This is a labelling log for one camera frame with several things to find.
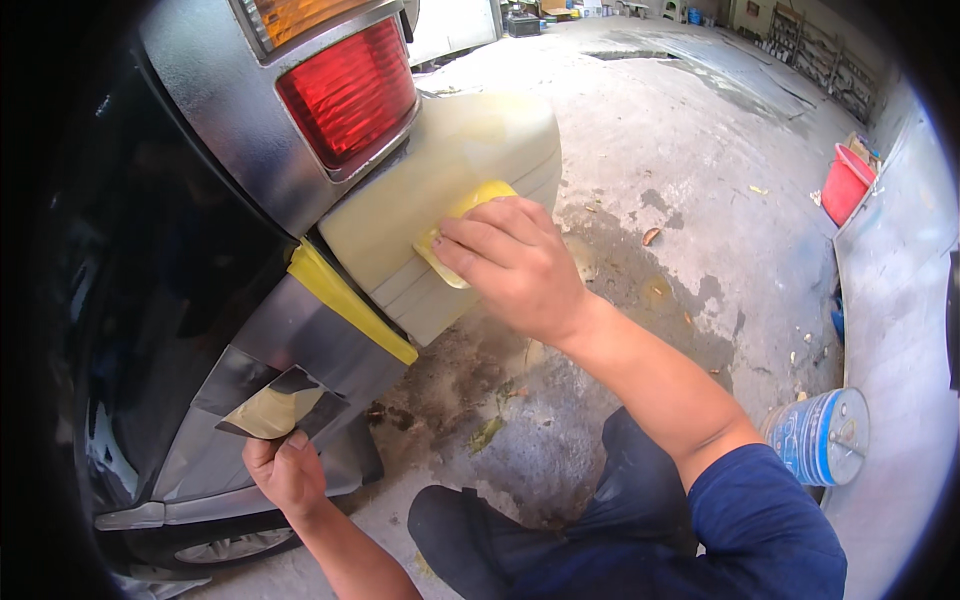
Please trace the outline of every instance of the sleeve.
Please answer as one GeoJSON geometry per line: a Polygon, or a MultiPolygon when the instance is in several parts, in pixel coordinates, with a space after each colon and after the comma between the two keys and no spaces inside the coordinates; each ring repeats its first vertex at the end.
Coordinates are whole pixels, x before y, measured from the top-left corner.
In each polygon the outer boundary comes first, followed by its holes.
{"type": "Polygon", "coordinates": [[[766,444],[736,448],[687,497],[698,560],[752,598],[842,598],[847,557],[820,507],[766,444]]]}

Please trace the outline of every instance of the paint can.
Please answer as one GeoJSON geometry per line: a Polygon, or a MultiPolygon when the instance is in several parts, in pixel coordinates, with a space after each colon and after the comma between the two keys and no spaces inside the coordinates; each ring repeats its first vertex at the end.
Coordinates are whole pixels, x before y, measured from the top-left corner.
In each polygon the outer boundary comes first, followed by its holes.
{"type": "Polygon", "coordinates": [[[870,412],[856,388],[775,408],[760,435],[808,486],[840,486],[860,471],[870,444],[870,412]]]}

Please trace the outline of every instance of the concrete floor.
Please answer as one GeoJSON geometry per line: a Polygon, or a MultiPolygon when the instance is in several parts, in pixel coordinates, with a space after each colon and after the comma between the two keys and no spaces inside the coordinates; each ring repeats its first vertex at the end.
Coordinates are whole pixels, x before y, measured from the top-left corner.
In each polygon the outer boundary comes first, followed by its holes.
{"type": "MultiPolygon", "coordinates": [[[[836,227],[809,194],[832,145],[863,126],[788,67],[718,31],[608,17],[503,39],[418,86],[550,102],[564,148],[554,219],[588,286],[718,370],[754,423],[798,392],[841,384],[827,307],[836,227]],[[680,58],[595,58],[664,53],[680,58]],[[644,248],[652,227],[662,233],[644,248]]],[[[474,487],[525,525],[560,526],[592,493],[601,427],[617,406],[558,352],[475,309],[374,405],[387,475],[342,504],[424,597],[455,598],[407,534],[417,491],[474,487]],[[476,435],[495,418],[504,424],[491,439],[476,435]]],[[[334,597],[303,548],[186,595],[334,597]]]]}

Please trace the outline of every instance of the red tail light lens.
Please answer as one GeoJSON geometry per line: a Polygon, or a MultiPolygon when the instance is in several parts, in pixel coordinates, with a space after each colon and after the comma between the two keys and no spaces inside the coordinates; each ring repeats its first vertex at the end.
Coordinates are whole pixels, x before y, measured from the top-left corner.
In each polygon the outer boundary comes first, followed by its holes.
{"type": "Polygon", "coordinates": [[[303,62],[276,82],[280,97],[331,169],[382,148],[417,99],[396,20],[388,18],[303,62]]]}

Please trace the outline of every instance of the dark pants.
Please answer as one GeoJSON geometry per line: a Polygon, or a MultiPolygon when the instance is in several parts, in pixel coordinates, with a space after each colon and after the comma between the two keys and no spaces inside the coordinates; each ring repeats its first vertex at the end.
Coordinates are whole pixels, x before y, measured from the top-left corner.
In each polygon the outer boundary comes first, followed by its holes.
{"type": "Polygon", "coordinates": [[[607,463],[596,492],[563,531],[523,527],[476,490],[430,486],[410,507],[410,536],[433,571],[467,600],[504,597],[516,577],[551,550],[586,538],[644,540],[696,554],[677,467],[625,408],[604,423],[603,446],[607,463]]]}

